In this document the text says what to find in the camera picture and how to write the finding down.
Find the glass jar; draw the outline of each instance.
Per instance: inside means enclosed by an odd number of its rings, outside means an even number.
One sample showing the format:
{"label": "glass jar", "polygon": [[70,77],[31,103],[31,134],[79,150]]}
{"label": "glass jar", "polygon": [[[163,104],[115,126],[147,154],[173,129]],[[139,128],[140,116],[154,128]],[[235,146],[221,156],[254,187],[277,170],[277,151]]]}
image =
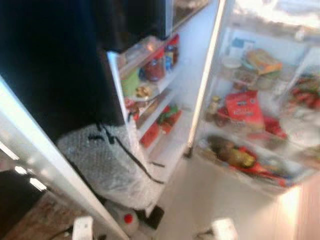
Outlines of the glass jar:
{"label": "glass jar", "polygon": [[179,39],[180,37],[177,34],[165,47],[165,69],[167,71],[172,70],[178,62]]}
{"label": "glass jar", "polygon": [[157,82],[165,76],[165,49],[158,50],[156,56],[144,67],[144,76],[151,82]]}

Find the red package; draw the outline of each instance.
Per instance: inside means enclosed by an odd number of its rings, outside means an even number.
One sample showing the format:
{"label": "red package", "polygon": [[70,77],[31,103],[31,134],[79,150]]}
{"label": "red package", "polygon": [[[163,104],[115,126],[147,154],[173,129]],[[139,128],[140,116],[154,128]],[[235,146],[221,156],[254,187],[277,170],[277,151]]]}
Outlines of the red package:
{"label": "red package", "polygon": [[168,134],[171,132],[172,128],[174,127],[175,123],[178,121],[178,119],[180,118],[182,114],[182,111],[179,110],[176,114],[172,115],[169,119],[165,120],[162,124],[161,124],[161,128],[162,130]]}
{"label": "red package", "polygon": [[271,134],[278,136],[279,138],[285,139],[287,134],[280,127],[279,121],[271,116],[264,116],[265,130]]}
{"label": "red package", "polygon": [[259,129],[265,127],[264,116],[257,98],[257,91],[229,94],[225,98],[225,105],[232,119],[246,122]]}
{"label": "red package", "polygon": [[148,148],[153,141],[158,137],[159,134],[159,125],[155,122],[151,127],[146,131],[143,137],[140,139],[140,143]]}

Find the black refrigerator door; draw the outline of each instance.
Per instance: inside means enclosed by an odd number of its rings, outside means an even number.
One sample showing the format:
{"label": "black refrigerator door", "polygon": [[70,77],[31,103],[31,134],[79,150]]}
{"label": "black refrigerator door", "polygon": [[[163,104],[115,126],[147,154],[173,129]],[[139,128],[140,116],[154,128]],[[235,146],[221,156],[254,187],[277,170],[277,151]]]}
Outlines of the black refrigerator door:
{"label": "black refrigerator door", "polygon": [[89,0],[0,0],[0,75],[54,142],[124,124]]}

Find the white floor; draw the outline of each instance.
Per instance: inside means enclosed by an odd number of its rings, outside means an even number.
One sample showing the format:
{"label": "white floor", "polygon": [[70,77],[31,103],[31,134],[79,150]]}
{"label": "white floor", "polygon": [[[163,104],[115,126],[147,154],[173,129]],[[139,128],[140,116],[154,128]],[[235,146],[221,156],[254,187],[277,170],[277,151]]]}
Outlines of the white floor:
{"label": "white floor", "polygon": [[159,205],[154,240],[192,240],[217,218],[231,218],[239,240],[293,240],[300,190],[272,199],[202,159],[182,160]]}

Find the freezer door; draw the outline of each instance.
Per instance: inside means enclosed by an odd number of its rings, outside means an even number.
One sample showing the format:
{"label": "freezer door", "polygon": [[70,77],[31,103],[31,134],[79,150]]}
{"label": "freezer door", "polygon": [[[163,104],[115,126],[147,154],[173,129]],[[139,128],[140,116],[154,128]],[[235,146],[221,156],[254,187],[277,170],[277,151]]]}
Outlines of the freezer door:
{"label": "freezer door", "polygon": [[13,161],[27,166],[46,185],[54,186],[65,193],[111,234],[122,240],[129,239],[30,116],[2,77],[0,77],[0,141],[3,143],[1,149],[8,148],[15,153]]}
{"label": "freezer door", "polygon": [[1,1],[0,74],[53,142],[124,119],[91,1]]}

